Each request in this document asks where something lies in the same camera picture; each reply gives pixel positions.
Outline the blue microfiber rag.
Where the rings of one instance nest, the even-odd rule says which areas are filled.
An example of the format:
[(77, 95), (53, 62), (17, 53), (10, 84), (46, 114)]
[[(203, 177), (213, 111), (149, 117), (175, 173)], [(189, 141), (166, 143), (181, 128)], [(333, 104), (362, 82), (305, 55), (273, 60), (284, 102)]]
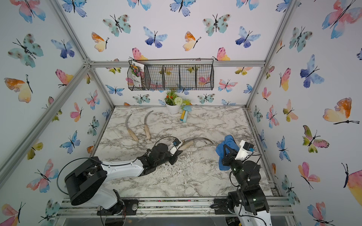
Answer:
[(230, 170), (229, 166), (223, 165), (222, 161), (224, 157), (230, 153), (231, 150), (235, 150), (236, 152), (239, 151), (239, 146), (235, 142), (232, 135), (227, 135), (224, 138), (224, 141), (220, 143), (216, 148), (216, 153), (219, 156), (219, 170), (221, 171), (228, 171)]

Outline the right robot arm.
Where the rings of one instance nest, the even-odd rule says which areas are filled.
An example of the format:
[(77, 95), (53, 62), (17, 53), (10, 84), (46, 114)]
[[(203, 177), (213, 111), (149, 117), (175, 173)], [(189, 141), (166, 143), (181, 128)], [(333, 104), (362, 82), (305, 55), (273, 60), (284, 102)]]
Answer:
[(237, 182), (236, 191), (228, 193), (228, 209), (236, 214), (242, 226), (271, 226), (268, 201), (259, 185), (261, 166), (258, 161), (250, 160), (257, 155), (252, 145), (246, 145), (248, 150), (241, 148), (239, 151), (223, 146), (222, 164), (230, 167), (231, 176)]

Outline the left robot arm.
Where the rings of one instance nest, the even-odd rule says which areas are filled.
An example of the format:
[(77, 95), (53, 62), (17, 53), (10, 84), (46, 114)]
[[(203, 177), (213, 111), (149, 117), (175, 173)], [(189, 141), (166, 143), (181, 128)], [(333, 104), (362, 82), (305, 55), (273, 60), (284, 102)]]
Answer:
[(159, 143), (130, 161), (113, 163), (103, 162), (97, 156), (87, 158), (64, 179), (72, 206), (92, 203), (111, 215), (119, 214), (125, 203), (115, 189), (107, 189), (104, 184), (116, 179), (146, 176), (165, 163), (173, 165), (183, 152), (181, 146), (182, 143), (176, 141), (170, 146)]

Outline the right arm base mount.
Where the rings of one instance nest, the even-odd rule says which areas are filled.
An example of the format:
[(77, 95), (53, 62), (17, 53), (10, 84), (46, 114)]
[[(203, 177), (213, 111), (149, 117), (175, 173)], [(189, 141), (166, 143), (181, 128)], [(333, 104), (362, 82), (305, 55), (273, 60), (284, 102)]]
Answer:
[(245, 211), (246, 214), (254, 213), (255, 208), (250, 206), (250, 203), (246, 199), (227, 196), (226, 198), (215, 198), (210, 208), (215, 211), (216, 215), (222, 214), (237, 214)]

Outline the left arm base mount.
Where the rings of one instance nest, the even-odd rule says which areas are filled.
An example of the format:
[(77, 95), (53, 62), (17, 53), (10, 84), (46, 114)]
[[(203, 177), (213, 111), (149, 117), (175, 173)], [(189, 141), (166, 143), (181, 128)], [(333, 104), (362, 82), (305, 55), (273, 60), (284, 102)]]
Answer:
[(110, 209), (97, 211), (97, 216), (135, 216), (139, 206), (137, 199), (122, 199)]

